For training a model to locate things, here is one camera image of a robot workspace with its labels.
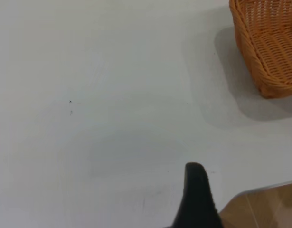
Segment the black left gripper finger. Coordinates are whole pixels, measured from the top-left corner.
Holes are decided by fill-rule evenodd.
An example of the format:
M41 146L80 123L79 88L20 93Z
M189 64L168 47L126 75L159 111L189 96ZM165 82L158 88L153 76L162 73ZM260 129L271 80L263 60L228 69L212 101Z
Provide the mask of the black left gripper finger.
M195 162L185 166L183 197L173 228L222 228L205 168Z

